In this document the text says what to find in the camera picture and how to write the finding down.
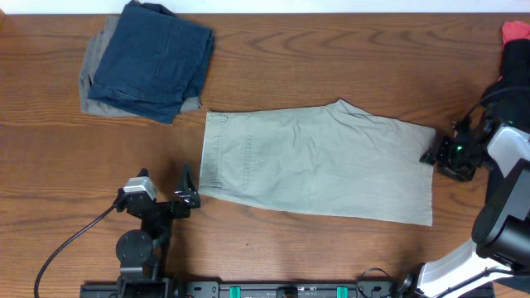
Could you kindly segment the light khaki shorts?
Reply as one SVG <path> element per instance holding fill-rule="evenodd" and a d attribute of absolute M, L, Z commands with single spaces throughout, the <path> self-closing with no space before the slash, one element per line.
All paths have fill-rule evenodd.
<path fill-rule="evenodd" d="M 326 106 L 210 112 L 199 192 L 298 214 L 432 224 L 436 133 L 339 100 Z"/>

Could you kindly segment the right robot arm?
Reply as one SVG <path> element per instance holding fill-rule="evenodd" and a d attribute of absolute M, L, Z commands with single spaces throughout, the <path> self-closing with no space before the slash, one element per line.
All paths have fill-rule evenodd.
<path fill-rule="evenodd" d="M 492 281 L 529 276 L 529 130 L 508 120 L 487 146 L 501 180 L 479 212 L 471 239 L 408 277 L 403 297 L 460 297 Z"/>

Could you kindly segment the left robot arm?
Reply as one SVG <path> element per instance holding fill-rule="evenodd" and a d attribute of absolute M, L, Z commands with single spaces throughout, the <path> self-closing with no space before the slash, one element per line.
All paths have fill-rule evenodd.
<path fill-rule="evenodd" d="M 158 202 L 157 188 L 145 168 L 118 190 L 113 207 L 140 219 L 141 227 L 124 233 L 117 241 L 120 276 L 115 297 L 174 298 L 186 295 L 183 285 L 165 276 L 164 271 L 173 221 L 190 217 L 191 210 L 200 207 L 200 196 L 187 163 L 183 165 L 175 194 L 178 200 Z"/>

